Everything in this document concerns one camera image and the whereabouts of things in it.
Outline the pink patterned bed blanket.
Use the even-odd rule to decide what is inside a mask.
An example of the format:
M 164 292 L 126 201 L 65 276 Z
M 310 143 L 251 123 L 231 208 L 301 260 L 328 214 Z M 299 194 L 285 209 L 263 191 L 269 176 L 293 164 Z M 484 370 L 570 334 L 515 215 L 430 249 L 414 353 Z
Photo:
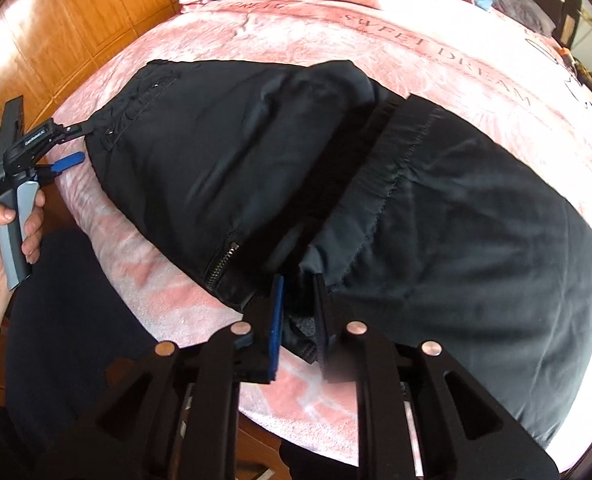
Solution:
M 136 39 L 55 114 L 79 122 L 151 60 L 245 60 L 312 65 L 350 60 L 401 96 L 462 116 L 555 188 L 592 227 L 592 110 L 566 87 L 566 70 L 531 32 L 471 4 L 443 0 L 416 16 L 324 0 L 201 0 Z M 111 285 L 146 330 L 203 341 L 241 316 L 181 273 L 102 192 L 90 162 L 58 180 Z M 323 386 L 317 365 L 281 353 L 276 386 L 244 387 L 243 413 L 313 451 L 355 462 L 349 387 Z M 592 355 L 578 396 L 546 449 L 563 470 L 592 442 Z

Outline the orange wooden wardrobe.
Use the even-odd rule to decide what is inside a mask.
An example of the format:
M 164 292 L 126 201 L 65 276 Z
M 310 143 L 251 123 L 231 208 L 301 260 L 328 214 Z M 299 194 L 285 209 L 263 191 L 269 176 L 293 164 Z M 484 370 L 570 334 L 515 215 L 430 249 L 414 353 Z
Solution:
M 2 0 L 0 115 L 22 96 L 24 122 L 36 124 L 179 10 L 179 0 Z

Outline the black pants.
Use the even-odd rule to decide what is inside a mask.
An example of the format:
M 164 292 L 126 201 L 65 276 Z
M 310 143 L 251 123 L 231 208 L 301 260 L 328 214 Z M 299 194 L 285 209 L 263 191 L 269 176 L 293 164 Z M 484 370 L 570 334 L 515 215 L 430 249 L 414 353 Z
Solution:
M 212 296 L 281 274 L 315 356 L 307 274 L 397 344 L 436 340 L 540 444 L 592 352 L 592 229 L 466 120 L 347 61 L 153 61 L 90 116 L 109 199 Z

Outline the grey pillow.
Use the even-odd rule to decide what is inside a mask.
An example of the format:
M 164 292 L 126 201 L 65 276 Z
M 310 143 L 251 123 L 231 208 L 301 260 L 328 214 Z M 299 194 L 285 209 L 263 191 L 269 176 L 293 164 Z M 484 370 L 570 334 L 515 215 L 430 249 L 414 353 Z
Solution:
M 542 36 L 551 37 L 556 24 L 535 0 L 492 0 L 492 7 Z

